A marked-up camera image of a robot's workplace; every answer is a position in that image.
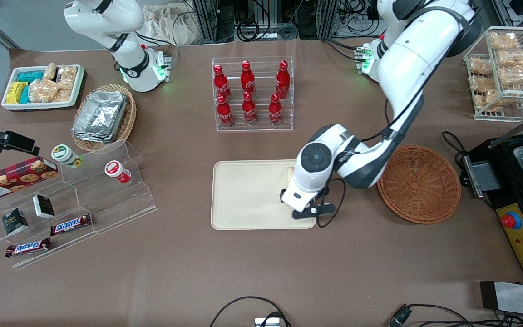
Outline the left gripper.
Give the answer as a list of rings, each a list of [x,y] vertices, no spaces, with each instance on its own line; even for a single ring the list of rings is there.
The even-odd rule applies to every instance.
[[[318,194],[326,188],[327,178],[311,178],[310,187],[299,185],[294,175],[290,175],[286,188],[280,193],[280,201],[295,212],[302,213],[314,201]]]

